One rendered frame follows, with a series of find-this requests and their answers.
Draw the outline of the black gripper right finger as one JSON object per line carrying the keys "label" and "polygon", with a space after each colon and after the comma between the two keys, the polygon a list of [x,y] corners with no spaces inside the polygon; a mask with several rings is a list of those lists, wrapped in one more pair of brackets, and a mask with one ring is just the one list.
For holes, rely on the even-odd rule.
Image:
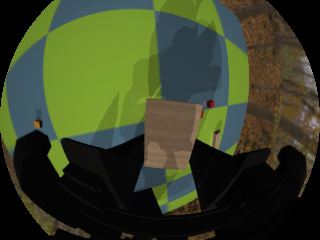
{"label": "black gripper right finger", "polygon": [[237,176],[245,168],[267,161],[269,153],[269,148],[261,148],[260,151],[257,149],[232,156],[196,139],[189,165],[195,180],[200,211],[215,209],[215,204],[232,187]]}

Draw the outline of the small orange block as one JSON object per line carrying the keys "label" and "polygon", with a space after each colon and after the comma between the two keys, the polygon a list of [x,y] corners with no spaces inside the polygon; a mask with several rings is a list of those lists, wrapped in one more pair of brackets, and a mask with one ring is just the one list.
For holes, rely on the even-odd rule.
{"label": "small orange block", "polygon": [[35,125],[40,129],[41,127],[43,127],[43,120],[35,120]]}

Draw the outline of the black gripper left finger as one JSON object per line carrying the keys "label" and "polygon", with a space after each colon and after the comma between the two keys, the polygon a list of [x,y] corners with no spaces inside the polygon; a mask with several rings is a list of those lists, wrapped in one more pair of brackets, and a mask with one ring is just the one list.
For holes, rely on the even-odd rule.
{"label": "black gripper left finger", "polygon": [[79,143],[67,137],[61,139],[61,145],[68,163],[79,165],[103,177],[119,208],[128,211],[139,173],[143,169],[141,165],[144,163],[145,155],[144,133],[109,149],[84,144],[81,141]]}

